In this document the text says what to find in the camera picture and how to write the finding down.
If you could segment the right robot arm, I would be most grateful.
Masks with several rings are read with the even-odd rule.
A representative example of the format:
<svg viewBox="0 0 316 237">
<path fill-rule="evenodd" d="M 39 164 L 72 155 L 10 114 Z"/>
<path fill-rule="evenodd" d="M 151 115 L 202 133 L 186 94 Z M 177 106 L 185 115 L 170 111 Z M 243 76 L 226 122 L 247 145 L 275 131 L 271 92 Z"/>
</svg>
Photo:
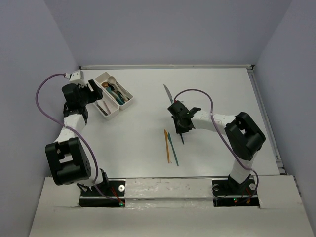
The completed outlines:
<svg viewBox="0 0 316 237">
<path fill-rule="evenodd" d="M 253 160 L 266 140 L 251 116 L 245 112 L 236 116 L 220 115 L 197 107 L 189 110 L 180 101 L 167 109 L 172 115 L 177 134 L 204 129 L 220 136 L 235 158 L 227 179 L 228 190 L 234 194 L 240 193 L 250 177 Z"/>
</svg>

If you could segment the orange plastic knife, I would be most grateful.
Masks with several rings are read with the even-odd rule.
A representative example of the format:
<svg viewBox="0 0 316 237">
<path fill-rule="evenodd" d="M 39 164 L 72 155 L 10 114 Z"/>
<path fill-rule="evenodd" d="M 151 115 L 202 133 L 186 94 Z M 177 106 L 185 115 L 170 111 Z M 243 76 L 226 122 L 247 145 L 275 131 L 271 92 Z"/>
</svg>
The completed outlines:
<svg viewBox="0 0 316 237">
<path fill-rule="evenodd" d="M 169 154 L 169 147 L 168 147 L 168 133 L 165 129 L 164 129 L 164 137 L 165 137 L 167 162 L 168 162 L 168 164 L 170 164 L 170 154 Z"/>
</svg>

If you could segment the steel knife teal handle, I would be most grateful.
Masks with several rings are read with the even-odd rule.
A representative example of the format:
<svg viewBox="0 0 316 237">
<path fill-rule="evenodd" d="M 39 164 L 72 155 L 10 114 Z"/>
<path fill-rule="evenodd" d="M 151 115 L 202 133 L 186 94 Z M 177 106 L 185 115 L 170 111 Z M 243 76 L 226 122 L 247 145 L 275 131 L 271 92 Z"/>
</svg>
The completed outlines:
<svg viewBox="0 0 316 237">
<path fill-rule="evenodd" d="M 163 86 L 164 86 L 164 89 L 166 91 L 166 94 L 168 96 L 170 103 L 173 104 L 174 100 L 173 100 L 173 97 L 171 95 L 171 92 L 169 91 L 168 87 L 165 84 Z"/>
</svg>

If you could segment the steel knife dark handle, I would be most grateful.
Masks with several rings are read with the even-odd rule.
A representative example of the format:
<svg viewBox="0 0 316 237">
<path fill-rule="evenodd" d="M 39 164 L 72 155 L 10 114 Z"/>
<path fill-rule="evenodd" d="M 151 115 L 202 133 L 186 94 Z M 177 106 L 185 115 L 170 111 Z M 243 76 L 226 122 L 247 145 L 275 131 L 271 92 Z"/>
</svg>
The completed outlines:
<svg viewBox="0 0 316 237">
<path fill-rule="evenodd" d="M 106 111 L 97 102 L 95 102 L 95 105 L 105 116 L 108 116 Z"/>
</svg>

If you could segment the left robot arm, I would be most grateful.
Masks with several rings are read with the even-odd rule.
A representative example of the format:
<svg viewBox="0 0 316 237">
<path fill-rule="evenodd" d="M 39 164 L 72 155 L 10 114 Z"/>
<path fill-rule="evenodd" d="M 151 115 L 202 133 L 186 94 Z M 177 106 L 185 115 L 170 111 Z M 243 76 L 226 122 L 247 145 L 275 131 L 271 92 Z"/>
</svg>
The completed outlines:
<svg viewBox="0 0 316 237">
<path fill-rule="evenodd" d="M 89 80 L 86 85 L 67 84 L 62 92 L 66 100 L 62 130 L 57 139 L 45 147 L 51 176 L 56 185 L 78 183 L 85 188 L 92 186 L 98 195 L 104 195 L 109 190 L 109 179 L 98 167 L 95 155 L 86 154 L 84 147 L 90 152 L 92 149 L 80 134 L 87 125 L 86 105 L 101 100 L 102 89 Z"/>
</svg>

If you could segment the steel knife pink handle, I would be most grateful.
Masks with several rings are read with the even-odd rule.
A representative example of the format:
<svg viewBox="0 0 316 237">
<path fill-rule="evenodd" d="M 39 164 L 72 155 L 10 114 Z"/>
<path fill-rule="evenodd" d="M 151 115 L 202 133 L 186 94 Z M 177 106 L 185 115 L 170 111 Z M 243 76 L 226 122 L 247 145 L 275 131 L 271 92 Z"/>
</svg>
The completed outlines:
<svg viewBox="0 0 316 237">
<path fill-rule="evenodd" d="M 102 102 L 103 102 L 104 107 L 105 107 L 105 109 L 107 111 L 107 114 L 110 115 L 111 114 L 111 110 L 109 109 L 108 105 L 106 104 L 106 102 L 104 100 Z"/>
</svg>

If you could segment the beige plastic spoon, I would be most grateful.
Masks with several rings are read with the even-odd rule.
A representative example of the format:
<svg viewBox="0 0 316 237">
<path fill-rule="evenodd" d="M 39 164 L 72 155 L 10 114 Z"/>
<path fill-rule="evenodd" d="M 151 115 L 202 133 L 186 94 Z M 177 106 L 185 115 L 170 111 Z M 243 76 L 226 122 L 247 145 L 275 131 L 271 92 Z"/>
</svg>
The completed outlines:
<svg viewBox="0 0 316 237">
<path fill-rule="evenodd" d="M 117 85 L 117 81 L 116 81 L 116 79 L 113 76 L 110 76 L 108 78 L 108 84 L 113 85 L 115 89 L 119 90 L 119 87 Z"/>
</svg>

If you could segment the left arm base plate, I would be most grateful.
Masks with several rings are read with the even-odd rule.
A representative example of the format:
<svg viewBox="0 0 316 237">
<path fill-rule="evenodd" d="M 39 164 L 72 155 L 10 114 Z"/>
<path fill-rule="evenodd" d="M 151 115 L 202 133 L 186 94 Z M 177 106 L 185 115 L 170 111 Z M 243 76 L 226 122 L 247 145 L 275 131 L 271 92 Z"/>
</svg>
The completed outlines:
<svg viewBox="0 0 316 237">
<path fill-rule="evenodd" d="M 108 183 L 97 184 L 96 187 L 101 193 L 94 186 L 77 184 L 77 187 L 80 189 L 80 207 L 125 207 L 125 179 L 110 179 Z"/>
</svg>

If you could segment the steel spoon teal handle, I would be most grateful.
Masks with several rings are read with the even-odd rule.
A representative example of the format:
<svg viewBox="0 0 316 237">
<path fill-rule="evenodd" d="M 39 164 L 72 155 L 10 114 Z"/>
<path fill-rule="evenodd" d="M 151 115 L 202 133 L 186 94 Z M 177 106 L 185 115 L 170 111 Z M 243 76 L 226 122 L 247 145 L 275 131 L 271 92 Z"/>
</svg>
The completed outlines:
<svg viewBox="0 0 316 237">
<path fill-rule="evenodd" d="M 112 92 L 122 101 L 124 104 L 126 101 L 122 98 L 121 94 L 118 92 L 117 89 L 114 88 L 113 85 L 109 84 L 109 86 L 112 88 Z"/>
</svg>

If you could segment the copper spoon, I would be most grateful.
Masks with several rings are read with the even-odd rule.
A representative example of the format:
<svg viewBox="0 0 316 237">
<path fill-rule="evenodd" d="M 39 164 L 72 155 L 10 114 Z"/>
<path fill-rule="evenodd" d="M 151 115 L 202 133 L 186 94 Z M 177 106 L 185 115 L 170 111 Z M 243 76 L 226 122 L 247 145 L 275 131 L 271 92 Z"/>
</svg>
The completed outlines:
<svg viewBox="0 0 316 237">
<path fill-rule="evenodd" d="M 111 92 L 112 91 L 112 88 L 109 86 L 109 84 L 106 81 L 103 82 L 101 85 L 107 92 Z"/>
</svg>

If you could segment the teal plastic knife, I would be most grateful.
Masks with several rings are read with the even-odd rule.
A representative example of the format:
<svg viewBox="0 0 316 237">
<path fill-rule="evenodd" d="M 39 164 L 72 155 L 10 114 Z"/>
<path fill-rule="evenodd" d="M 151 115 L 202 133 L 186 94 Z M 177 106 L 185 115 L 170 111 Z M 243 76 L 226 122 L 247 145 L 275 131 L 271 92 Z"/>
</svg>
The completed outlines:
<svg viewBox="0 0 316 237">
<path fill-rule="evenodd" d="M 172 152 L 173 152 L 173 155 L 174 155 L 174 158 L 175 158 L 176 165 L 179 166 L 178 158 L 177 158 L 177 155 L 176 155 L 173 143 L 172 143 L 171 135 L 170 135 L 169 132 L 167 133 L 167 137 L 168 137 L 168 140 L 169 140 L 169 142 L 171 144 L 171 148 L 172 148 Z"/>
</svg>

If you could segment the black spoon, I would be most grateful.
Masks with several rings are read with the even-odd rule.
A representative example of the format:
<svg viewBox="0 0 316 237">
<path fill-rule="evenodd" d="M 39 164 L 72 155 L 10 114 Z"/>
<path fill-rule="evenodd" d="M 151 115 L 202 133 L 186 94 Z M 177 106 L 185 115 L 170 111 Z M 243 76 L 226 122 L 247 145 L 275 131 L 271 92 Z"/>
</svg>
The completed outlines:
<svg viewBox="0 0 316 237">
<path fill-rule="evenodd" d="M 127 97 L 127 95 L 122 91 L 122 90 L 118 90 L 118 92 L 121 94 L 122 98 L 125 100 L 125 101 L 129 101 L 130 99 Z"/>
</svg>

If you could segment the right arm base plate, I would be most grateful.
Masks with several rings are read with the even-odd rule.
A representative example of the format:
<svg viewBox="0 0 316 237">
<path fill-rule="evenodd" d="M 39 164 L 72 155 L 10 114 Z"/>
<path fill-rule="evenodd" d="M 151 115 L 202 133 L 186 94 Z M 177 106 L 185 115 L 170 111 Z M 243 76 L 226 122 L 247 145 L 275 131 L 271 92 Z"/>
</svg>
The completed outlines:
<svg viewBox="0 0 316 237">
<path fill-rule="evenodd" d="M 215 207 L 259 207 L 259 199 L 255 191 L 255 181 L 248 179 L 241 187 L 231 187 L 228 179 L 212 180 L 213 204 Z"/>
</svg>

